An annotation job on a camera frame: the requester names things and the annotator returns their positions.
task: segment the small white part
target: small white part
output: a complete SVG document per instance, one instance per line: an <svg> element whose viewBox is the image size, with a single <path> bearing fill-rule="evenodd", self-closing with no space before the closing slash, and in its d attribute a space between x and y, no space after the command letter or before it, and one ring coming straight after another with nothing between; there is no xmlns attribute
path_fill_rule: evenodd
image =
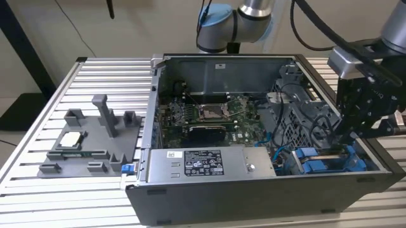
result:
<svg viewBox="0 0 406 228"><path fill-rule="evenodd" d="M167 158L182 158L183 151L169 151L166 154Z"/></svg>
<svg viewBox="0 0 406 228"><path fill-rule="evenodd" d="M63 135L63 139L60 141L60 145L63 147L72 147L76 145L80 138L80 132L68 132Z"/></svg>

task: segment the motherboard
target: motherboard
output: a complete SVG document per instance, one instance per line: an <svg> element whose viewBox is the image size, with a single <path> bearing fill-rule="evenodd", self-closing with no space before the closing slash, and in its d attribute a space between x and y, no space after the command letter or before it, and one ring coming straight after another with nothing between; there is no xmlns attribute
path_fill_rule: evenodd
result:
<svg viewBox="0 0 406 228"><path fill-rule="evenodd" d="M159 120L163 148L254 147L267 136L247 95L175 97L161 105Z"/></svg>

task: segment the white wall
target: white wall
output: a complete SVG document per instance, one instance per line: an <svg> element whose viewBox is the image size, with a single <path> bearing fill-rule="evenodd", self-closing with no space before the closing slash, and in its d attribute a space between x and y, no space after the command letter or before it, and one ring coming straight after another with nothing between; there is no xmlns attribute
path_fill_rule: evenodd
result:
<svg viewBox="0 0 406 228"><path fill-rule="evenodd" d="M305 54L328 56L329 52L306 49L298 42L290 24L290 0L285 9L270 53ZM333 30L348 40L376 38L400 0L308 0L309 5ZM329 47L333 42L313 25L301 8L295 6L295 26L302 39L314 47Z"/></svg>
<svg viewBox="0 0 406 228"><path fill-rule="evenodd" d="M269 53L328 53L308 50L297 41L289 21L290 0L281 10L281 22ZM377 37L398 0L308 0L316 12L348 39ZM214 0L234 8L242 0ZM79 56L91 56L54 0L8 0L27 36L54 81L59 83ZM110 19L106 0L59 0L83 39L98 57L150 57L154 53L195 53L197 16L201 0L114 0ZM332 45L297 7L299 33L317 47ZM262 44L243 44L242 53L262 53Z"/></svg>
<svg viewBox="0 0 406 228"><path fill-rule="evenodd" d="M239 0L215 0L237 7ZM11 8L58 82L79 56L91 56L54 0L10 0ZM151 57L154 53L197 53L201 0L59 0L98 57ZM262 45L242 45L261 53Z"/></svg>
<svg viewBox="0 0 406 228"><path fill-rule="evenodd" d="M0 98L36 92L39 87L0 30Z"/></svg>

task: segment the aluminum slotted surface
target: aluminum slotted surface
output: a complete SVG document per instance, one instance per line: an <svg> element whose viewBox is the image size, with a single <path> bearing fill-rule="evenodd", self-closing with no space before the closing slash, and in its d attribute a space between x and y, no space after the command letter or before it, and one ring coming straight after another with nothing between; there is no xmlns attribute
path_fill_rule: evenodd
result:
<svg viewBox="0 0 406 228"><path fill-rule="evenodd" d="M333 89L337 75L326 58L309 58ZM98 115L94 94L109 94L115 114L135 110L146 115L151 83L150 59L90 58L75 64L52 101L22 140L0 171L0 227L143 227L131 207L121 177L38 179L39 163L46 160L64 126L68 108ZM406 168L406 136L380 139ZM366 195L341 214L197 224L191 227L368 228L406 227L406 179L384 193Z"/></svg>

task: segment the circuit board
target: circuit board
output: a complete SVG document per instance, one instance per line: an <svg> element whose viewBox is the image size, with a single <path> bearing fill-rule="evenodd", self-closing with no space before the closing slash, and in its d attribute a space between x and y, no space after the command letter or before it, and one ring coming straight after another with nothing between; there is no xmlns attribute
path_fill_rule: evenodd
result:
<svg viewBox="0 0 406 228"><path fill-rule="evenodd" d="M161 106L161 124L165 148L233 146L243 144L254 147L265 140L266 132L257 113L254 101L247 96L233 95L222 104L186 104L174 99L169 105ZM205 128L205 139L221 134L213 142L190 142L193 130Z"/></svg>

